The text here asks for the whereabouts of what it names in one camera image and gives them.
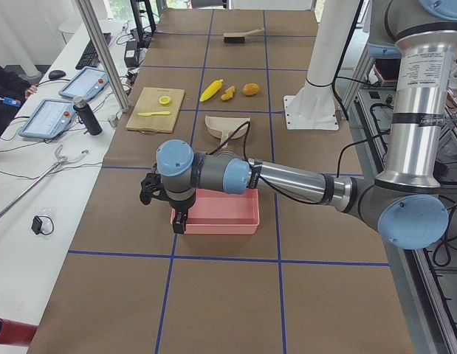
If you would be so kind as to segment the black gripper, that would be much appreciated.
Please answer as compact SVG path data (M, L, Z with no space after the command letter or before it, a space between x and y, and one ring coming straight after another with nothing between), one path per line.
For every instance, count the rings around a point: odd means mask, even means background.
M157 172L157 164L154 164L141 181L140 201L143 205L149 205L153 198L167 201L176 210L172 219L173 231L176 234L184 234L188 210L196 203L196 192L193 190L188 197L182 196L181 199L176 199L169 196L161 178L162 176Z

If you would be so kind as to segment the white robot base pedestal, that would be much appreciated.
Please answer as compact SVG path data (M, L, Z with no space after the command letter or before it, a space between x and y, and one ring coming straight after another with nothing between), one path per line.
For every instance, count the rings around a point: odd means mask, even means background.
M304 87L284 97L289 130L329 130L339 126L335 115L334 78L350 31L356 27L360 0L330 0L324 3Z

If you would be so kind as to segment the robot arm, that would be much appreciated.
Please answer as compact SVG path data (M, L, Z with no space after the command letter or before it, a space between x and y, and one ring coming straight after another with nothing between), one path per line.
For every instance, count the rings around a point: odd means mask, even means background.
M373 184L220 150L196 153L172 139L157 149L141 202L167 201L176 213L173 230L181 234L197 190L242 194L263 184L293 201L353 215L402 249L438 241L449 216L433 170L457 50L457 1L374 1L370 42L395 46L401 55L386 162Z

